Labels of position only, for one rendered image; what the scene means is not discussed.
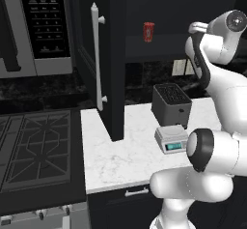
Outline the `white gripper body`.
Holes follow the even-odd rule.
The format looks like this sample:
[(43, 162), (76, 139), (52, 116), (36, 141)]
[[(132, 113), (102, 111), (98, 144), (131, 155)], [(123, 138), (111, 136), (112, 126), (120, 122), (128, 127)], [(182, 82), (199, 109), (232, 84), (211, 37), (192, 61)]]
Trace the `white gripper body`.
[(199, 22), (199, 21), (192, 22), (189, 25), (188, 32), (190, 34), (194, 34), (196, 32), (206, 33), (207, 32), (207, 24), (203, 23), (203, 22)]

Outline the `red yogurt cup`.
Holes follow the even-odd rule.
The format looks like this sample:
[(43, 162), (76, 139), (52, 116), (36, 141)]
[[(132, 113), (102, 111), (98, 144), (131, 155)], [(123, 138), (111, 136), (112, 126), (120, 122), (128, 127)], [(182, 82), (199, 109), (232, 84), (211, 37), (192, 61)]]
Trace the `red yogurt cup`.
[(154, 23), (145, 22), (143, 25), (143, 39), (146, 43), (150, 43), (152, 41), (153, 31), (154, 31)]

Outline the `black cabinet door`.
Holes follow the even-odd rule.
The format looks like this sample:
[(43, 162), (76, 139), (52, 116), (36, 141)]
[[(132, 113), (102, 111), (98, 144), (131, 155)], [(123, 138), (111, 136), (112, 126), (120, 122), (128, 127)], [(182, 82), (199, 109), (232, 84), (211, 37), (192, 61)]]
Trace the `black cabinet door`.
[(96, 60), (91, 7), (96, 3), (99, 23), (101, 93), (107, 97), (98, 111), (110, 138), (124, 138), (124, 62), (126, 0), (73, 0), (75, 12), (76, 64), (96, 105)]

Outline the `white digital scale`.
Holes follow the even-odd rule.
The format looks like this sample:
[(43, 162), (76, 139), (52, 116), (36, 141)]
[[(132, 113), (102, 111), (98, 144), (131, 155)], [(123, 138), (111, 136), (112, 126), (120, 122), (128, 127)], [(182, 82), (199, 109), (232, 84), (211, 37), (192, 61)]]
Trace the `white digital scale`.
[(164, 155), (186, 151), (188, 134), (182, 125), (159, 127), (154, 138)]

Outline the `dark grey toaster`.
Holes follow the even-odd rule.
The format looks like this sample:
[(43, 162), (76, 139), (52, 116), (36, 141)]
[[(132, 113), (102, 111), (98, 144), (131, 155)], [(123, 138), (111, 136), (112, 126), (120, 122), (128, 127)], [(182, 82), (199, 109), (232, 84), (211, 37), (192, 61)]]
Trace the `dark grey toaster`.
[(176, 83), (153, 86), (151, 111), (161, 127), (182, 125), (187, 129), (192, 100)]

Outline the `silver microwave oven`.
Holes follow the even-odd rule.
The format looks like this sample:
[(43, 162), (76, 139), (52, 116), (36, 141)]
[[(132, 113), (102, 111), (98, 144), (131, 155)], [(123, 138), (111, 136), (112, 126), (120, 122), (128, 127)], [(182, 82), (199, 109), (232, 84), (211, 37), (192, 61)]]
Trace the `silver microwave oven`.
[(0, 79), (72, 72), (64, 0), (5, 0), (18, 50), (19, 72), (0, 57)]

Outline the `black drawer front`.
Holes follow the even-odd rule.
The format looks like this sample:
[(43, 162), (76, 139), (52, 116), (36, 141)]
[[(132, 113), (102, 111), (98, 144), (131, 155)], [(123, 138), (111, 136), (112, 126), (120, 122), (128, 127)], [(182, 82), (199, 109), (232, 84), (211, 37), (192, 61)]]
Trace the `black drawer front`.
[[(149, 193), (124, 197), (127, 190), (148, 188)], [(156, 198), (149, 185), (131, 186), (88, 195), (91, 229), (150, 229), (158, 216), (162, 200)]]

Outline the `black gas stove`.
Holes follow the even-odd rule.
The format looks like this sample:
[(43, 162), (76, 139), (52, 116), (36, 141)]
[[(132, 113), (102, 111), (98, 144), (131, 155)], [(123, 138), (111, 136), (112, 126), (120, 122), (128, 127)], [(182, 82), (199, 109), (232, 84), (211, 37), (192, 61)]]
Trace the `black gas stove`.
[[(44, 220), (36, 215), (41, 209), (47, 209)], [(0, 221), (0, 229), (90, 229), (79, 110), (0, 116), (4, 215), (13, 220)]]

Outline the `black wall cabinet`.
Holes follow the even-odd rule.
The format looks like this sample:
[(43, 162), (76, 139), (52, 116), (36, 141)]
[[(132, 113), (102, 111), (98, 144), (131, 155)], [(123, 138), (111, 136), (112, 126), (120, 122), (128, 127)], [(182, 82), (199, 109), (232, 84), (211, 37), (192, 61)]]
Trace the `black wall cabinet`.
[[(128, 62), (183, 59), (192, 22), (211, 22), (239, 0), (126, 0), (125, 58)], [(145, 22), (154, 23), (152, 41), (143, 39)]]

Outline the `white wall outlet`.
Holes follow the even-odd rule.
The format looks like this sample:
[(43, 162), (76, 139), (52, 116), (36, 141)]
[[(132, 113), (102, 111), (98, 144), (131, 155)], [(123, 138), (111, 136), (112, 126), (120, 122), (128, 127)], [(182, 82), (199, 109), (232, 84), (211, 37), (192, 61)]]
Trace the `white wall outlet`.
[(193, 70), (193, 67), (192, 67), (192, 64), (190, 61), (187, 61), (185, 74), (186, 75), (193, 75), (194, 74), (194, 70)]
[(173, 64), (172, 76), (184, 75), (186, 60), (175, 60)]

